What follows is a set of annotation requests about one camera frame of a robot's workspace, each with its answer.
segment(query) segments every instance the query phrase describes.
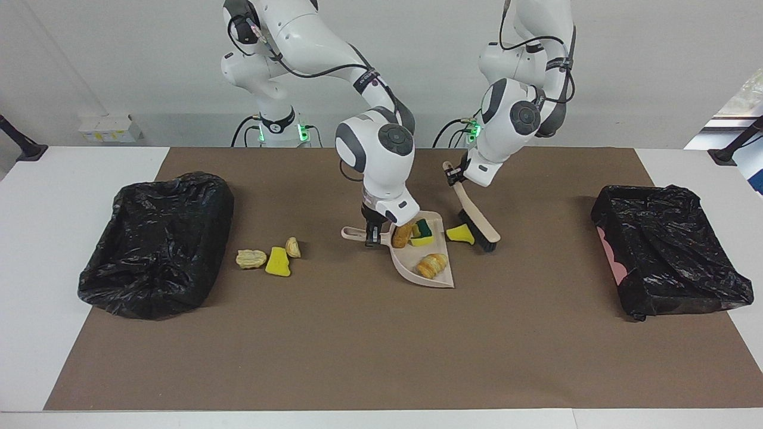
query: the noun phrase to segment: hand brush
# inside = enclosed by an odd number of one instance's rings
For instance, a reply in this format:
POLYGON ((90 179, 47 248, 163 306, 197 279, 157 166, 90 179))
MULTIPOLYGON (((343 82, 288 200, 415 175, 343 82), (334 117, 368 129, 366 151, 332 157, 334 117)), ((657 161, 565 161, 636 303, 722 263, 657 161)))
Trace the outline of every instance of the hand brush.
MULTIPOLYGON (((445 171, 451 170, 453 165, 446 161, 443 163, 443 169, 445 171)), ((482 247, 485 252, 492 252, 495 250, 498 241, 501 241, 501 235, 493 228, 493 225, 488 222, 488 219, 482 214, 477 205, 466 195, 466 190, 461 182, 453 184, 453 190, 456 191, 456 195, 459 197, 461 206, 463 209, 459 212, 459 219, 466 224, 469 231, 475 237, 475 243, 482 247)))

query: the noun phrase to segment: table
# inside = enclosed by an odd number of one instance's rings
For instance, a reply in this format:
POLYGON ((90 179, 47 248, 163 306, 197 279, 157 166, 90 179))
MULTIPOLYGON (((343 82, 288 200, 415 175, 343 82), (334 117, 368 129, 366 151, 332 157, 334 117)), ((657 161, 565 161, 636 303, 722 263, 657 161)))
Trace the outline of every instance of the table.
MULTIPOLYGON (((110 216, 111 199, 123 185, 152 180, 167 151, 52 147, 40 162, 18 164, 0 182, 0 409, 5 411, 0 426, 207 427, 226 422, 231 427, 355 427, 362 422, 372 427, 595 428, 617 421, 618 427, 646 422, 649 427, 754 427, 763 418, 763 409, 39 412, 88 314, 89 306, 77 299, 71 285, 110 216), (20 294, 15 285, 28 287, 20 294)), ((763 200, 739 171, 716 166, 703 151, 637 153, 656 185, 686 186, 703 199, 729 258, 761 284, 763 266, 755 255, 763 247, 763 200)), ((756 327, 763 321, 761 305, 730 314, 760 365, 763 335, 756 327)))

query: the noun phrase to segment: window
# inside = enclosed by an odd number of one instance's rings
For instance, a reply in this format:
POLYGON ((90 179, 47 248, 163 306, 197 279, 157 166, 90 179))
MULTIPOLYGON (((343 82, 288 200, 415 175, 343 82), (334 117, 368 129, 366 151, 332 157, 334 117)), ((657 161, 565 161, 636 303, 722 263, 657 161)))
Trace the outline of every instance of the window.
POLYGON ((758 70, 713 119, 757 118, 763 115, 763 69, 758 70))

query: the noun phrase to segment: pink object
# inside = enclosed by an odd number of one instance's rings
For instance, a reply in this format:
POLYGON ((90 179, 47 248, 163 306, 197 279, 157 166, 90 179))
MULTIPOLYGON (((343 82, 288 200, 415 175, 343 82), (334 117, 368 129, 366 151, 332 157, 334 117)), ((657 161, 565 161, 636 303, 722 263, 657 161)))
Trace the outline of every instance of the pink object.
POLYGON ((615 260, 615 253, 612 251, 612 247, 607 242, 607 239, 604 237, 604 230, 596 227, 596 231, 599 231, 599 238, 601 239, 601 245, 604 246, 604 252, 607 254, 607 259, 610 261, 610 268, 612 269, 612 274, 615 275, 615 282, 617 282, 617 285, 619 286, 620 283, 625 279, 625 276, 628 275, 628 270, 625 268, 625 266, 622 263, 619 263, 615 260))

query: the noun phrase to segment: yellow sponge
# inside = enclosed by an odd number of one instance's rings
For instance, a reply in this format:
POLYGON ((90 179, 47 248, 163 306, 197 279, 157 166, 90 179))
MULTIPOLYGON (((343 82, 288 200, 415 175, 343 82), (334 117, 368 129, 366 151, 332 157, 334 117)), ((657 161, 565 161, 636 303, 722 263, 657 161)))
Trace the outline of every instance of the yellow sponge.
POLYGON ((426 246, 427 244, 434 243, 434 236, 426 219, 419 219, 414 224, 414 234, 410 239, 410 243, 414 246, 426 246))
POLYGON ((434 236, 430 235, 429 237, 411 238, 410 243, 414 246, 426 246, 427 244, 434 243, 434 236))
POLYGON ((288 256, 283 247, 273 247, 270 249, 270 259, 265 267, 265 272, 274 276, 289 277, 291 270, 288 268, 288 256))
POLYGON ((445 235, 447 235, 451 241, 464 241, 472 246, 475 245, 475 236, 472 235, 467 224, 463 224, 460 227, 450 228, 445 231, 445 235))

